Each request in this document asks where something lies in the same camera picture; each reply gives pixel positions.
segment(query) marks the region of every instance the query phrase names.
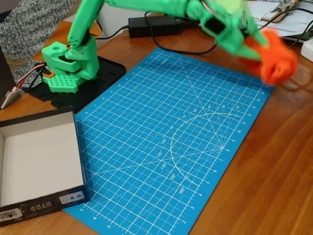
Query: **open box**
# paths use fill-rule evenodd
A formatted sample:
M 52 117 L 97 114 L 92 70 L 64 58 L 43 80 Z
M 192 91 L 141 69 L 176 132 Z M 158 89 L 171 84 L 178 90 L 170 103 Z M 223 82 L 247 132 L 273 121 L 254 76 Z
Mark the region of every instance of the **open box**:
M 71 107 L 0 122 L 0 226 L 87 201 Z

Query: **person's leg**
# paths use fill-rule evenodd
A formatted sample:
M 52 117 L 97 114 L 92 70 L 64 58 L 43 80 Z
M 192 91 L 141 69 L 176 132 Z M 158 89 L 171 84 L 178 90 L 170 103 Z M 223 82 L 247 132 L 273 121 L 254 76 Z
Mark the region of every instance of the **person's leg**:
M 32 60 L 33 56 L 42 49 L 75 2 L 21 0 L 0 23 L 0 46 L 15 82 L 38 62 Z M 30 75 L 23 86 L 28 87 L 35 75 Z

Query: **wooden desk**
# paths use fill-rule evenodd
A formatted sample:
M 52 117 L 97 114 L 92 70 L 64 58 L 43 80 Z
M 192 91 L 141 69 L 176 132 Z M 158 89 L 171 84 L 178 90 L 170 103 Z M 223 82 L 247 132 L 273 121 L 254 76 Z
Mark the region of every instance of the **wooden desk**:
M 196 30 L 158 39 L 166 47 L 205 50 L 212 41 Z M 127 32 L 99 49 L 99 55 L 127 70 L 156 48 L 151 38 Z M 294 48 L 299 54 L 300 47 Z M 237 71 L 244 68 L 217 49 L 193 56 Z M 278 87 L 255 121 L 191 235 L 313 234 L 313 64 L 299 56 L 293 82 Z M 50 110 L 29 95 L 0 111 L 0 119 Z M 65 212 L 0 228 L 1 235 L 95 234 Z

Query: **orange object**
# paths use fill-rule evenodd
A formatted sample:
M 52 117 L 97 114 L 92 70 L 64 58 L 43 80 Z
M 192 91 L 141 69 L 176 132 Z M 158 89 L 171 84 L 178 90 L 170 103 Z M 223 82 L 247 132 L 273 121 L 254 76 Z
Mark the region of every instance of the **orange object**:
M 51 72 L 51 71 L 50 71 L 50 73 L 51 73 L 50 75 L 43 73 L 43 76 L 46 78 L 53 78 L 55 76 L 55 73 Z
M 264 83 L 278 85 L 291 79 L 297 68 L 297 55 L 283 43 L 274 31 L 262 32 L 269 42 L 264 46 L 252 37 L 246 38 L 245 44 L 256 50 L 261 56 L 261 62 L 241 58 L 246 66 L 256 75 L 261 76 Z

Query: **white device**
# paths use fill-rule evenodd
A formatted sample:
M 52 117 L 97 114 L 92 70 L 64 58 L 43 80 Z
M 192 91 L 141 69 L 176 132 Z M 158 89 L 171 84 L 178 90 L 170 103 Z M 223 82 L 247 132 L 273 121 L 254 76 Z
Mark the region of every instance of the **white device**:
M 313 62 L 313 39 L 303 43 L 301 55 Z

